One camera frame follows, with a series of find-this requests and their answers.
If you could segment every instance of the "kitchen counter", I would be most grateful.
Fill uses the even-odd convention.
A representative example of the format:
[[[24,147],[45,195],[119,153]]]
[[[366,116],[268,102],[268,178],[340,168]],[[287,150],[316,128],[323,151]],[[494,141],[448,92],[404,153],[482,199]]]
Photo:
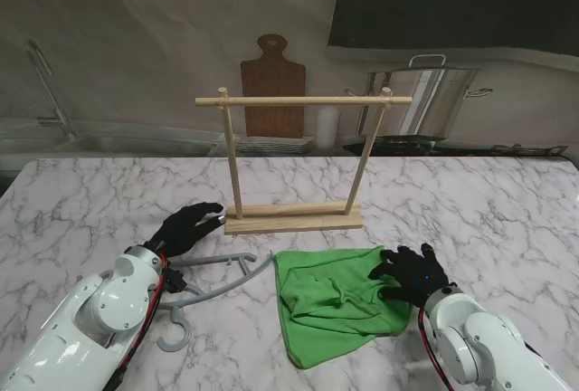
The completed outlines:
[[[240,158],[246,205],[346,199],[357,158]],[[358,194],[361,230],[224,236],[197,244],[203,257],[250,252],[418,248],[429,242],[451,280],[523,336],[579,388],[579,175],[570,162],[507,157],[371,158]],[[36,334],[79,276],[103,272],[183,205],[233,204],[222,158],[42,159],[0,199],[0,370]],[[202,266],[202,289],[241,275]],[[170,300],[179,295],[166,295]],[[125,377],[126,390],[431,390],[436,377],[413,324],[310,370],[296,369],[280,334],[274,269],[229,293],[186,307],[188,347],[159,311]]]

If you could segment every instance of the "pot handle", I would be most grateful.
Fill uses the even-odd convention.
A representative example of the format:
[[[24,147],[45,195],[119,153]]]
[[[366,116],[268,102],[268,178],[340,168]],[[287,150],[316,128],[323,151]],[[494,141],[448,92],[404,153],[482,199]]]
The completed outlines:
[[[485,95],[489,95],[492,92],[491,88],[480,88],[476,91],[466,91],[464,94],[464,98],[467,99],[468,97],[476,98],[476,97],[484,97]]]
[[[410,62],[408,62],[408,68],[412,68],[412,66],[413,66],[413,61],[414,61],[416,58],[432,58],[432,57],[442,58],[442,62],[441,62],[441,65],[440,65],[441,67],[442,67],[442,65],[444,65],[444,63],[446,62],[446,56],[445,56],[444,54],[441,54],[441,53],[439,53],[439,54],[417,54],[417,55],[413,56],[412,58],[410,58]]]

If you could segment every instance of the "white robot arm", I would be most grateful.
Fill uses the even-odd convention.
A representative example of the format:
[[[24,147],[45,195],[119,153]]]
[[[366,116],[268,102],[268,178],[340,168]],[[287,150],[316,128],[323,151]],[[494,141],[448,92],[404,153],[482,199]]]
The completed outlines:
[[[426,301],[441,358],[454,379],[485,391],[570,391],[538,354],[527,348],[505,316],[483,309],[456,287]]]
[[[161,258],[133,246],[108,279],[79,281],[2,375],[5,391],[101,391],[142,328]]]

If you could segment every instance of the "green towel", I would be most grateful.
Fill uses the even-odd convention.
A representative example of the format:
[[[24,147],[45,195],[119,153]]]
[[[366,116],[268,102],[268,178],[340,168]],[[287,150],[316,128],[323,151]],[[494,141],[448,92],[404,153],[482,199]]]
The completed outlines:
[[[394,278],[368,279],[379,264],[374,249],[319,253],[284,251],[275,256],[278,304],[290,359],[311,368],[364,346],[378,335],[398,335],[412,307],[378,298]]]

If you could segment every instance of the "wooden frame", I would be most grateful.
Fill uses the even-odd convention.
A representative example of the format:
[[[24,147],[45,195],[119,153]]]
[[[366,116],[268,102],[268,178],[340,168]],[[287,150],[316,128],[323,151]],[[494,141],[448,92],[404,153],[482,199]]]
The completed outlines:
[[[355,203],[356,194],[362,181],[365,165],[370,157],[372,146],[384,116],[384,111],[391,105],[408,105],[412,97],[392,97],[389,88],[382,88],[376,97],[229,97],[227,89],[219,88],[217,98],[197,98],[195,105],[215,106],[222,110],[225,128],[227,158],[232,175],[233,201],[235,207],[227,209],[225,234],[282,233],[295,231],[332,230],[345,228],[362,228],[360,206]],[[352,189],[345,202],[322,204],[291,205],[249,205],[243,207],[239,187],[235,144],[233,141],[231,106],[312,106],[342,105],[368,106],[377,105],[378,109],[365,140],[364,150],[356,170]]]

